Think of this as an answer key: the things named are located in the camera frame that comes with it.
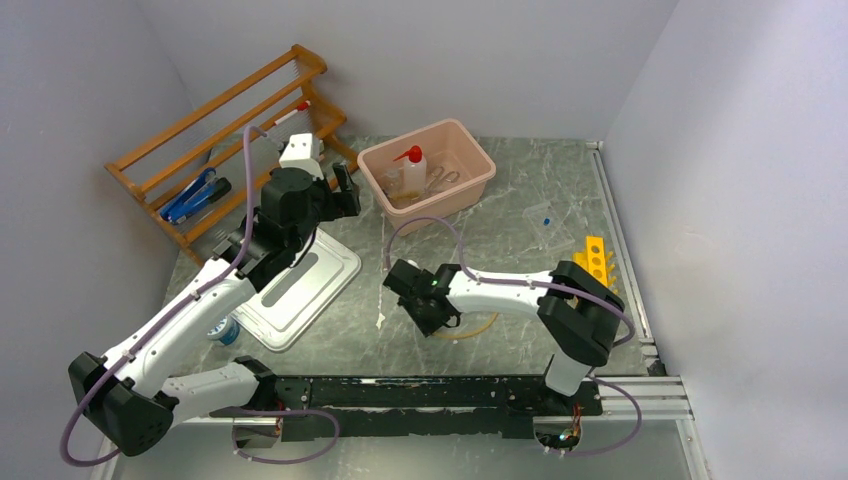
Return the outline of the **tan rubber tube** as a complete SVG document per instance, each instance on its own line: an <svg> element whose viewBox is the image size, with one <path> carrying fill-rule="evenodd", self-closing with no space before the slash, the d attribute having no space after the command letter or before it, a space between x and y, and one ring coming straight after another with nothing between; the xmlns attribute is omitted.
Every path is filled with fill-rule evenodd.
<svg viewBox="0 0 848 480"><path fill-rule="evenodd" d="M443 332L443 331L436 331L432 334L432 336L435 337L435 338L439 338L439 339L450 340L452 342L459 342L461 340L470 339L470 338L478 336L481 333L490 329L493 326L493 324L496 322L498 317L499 317L498 313L493 313L482 326L480 326L479 328L473 329L473 330L460 332L460 333L449 333L449 332Z"/></svg>

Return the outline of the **clear glass beaker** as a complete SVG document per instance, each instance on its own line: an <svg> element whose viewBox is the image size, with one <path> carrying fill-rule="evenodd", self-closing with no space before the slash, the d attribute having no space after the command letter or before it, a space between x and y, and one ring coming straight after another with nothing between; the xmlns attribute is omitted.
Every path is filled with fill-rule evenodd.
<svg viewBox="0 0 848 480"><path fill-rule="evenodd" d="M389 169L381 176L381 188L391 198L403 192L403 174L400 169Z"/></svg>

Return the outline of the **brown test tube brush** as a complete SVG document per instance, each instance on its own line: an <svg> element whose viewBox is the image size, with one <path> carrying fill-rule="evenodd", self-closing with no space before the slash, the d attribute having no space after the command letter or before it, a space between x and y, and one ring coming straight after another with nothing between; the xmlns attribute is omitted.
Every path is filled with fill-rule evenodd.
<svg viewBox="0 0 848 480"><path fill-rule="evenodd" d="M389 200L393 203L409 203L413 204L419 201L424 195L423 191L404 191L394 193L389 196Z"/></svg>

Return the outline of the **white red-capped squeeze bottle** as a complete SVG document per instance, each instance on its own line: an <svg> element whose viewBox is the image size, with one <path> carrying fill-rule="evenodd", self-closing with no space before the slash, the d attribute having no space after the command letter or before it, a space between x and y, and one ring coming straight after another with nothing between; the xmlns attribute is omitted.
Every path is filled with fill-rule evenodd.
<svg viewBox="0 0 848 480"><path fill-rule="evenodd" d="M413 198L422 195L427 185L427 160L420 146L413 145L394 159L401 162L400 194Z"/></svg>

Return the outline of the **metal crucible tongs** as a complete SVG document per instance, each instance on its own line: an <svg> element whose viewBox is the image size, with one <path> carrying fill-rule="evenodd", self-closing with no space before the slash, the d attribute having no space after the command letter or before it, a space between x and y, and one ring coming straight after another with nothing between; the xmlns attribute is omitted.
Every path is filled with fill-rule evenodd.
<svg viewBox="0 0 848 480"><path fill-rule="evenodd" d="M444 184L455 183L460 178L456 170L447 170L443 166L436 167L430 174L431 179L426 184L424 195L431 196L441 191Z"/></svg>

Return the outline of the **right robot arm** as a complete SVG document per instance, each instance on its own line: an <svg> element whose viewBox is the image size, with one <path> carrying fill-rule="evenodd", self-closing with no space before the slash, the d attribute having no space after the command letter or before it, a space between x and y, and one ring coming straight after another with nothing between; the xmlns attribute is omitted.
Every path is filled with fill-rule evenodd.
<svg viewBox="0 0 848 480"><path fill-rule="evenodd" d="M383 286L398 296L419 331L454 327L466 313L499 313L541 321L557 349L539 391L542 406L562 414L578 399L588 374L608 363L619 326L633 336L620 298L573 261L550 271L502 274L442 264L436 272L399 259Z"/></svg>

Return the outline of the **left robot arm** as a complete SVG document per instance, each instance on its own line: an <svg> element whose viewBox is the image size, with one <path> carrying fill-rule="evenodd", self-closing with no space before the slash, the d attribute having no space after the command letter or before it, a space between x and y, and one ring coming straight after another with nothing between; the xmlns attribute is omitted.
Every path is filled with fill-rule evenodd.
<svg viewBox="0 0 848 480"><path fill-rule="evenodd" d="M64 428L60 455L69 465L74 427L88 419L115 450L103 456L139 455L167 431L220 409L244 408L261 416L277 406L275 375L246 356L217 370L171 377L192 340L293 268L319 224L355 217L359 187L345 164L328 181L314 160L284 161L258 195L248 196L240 229L220 244L195 279L143 327L97 356L81 353L68 367L77 407Z"/></svg>

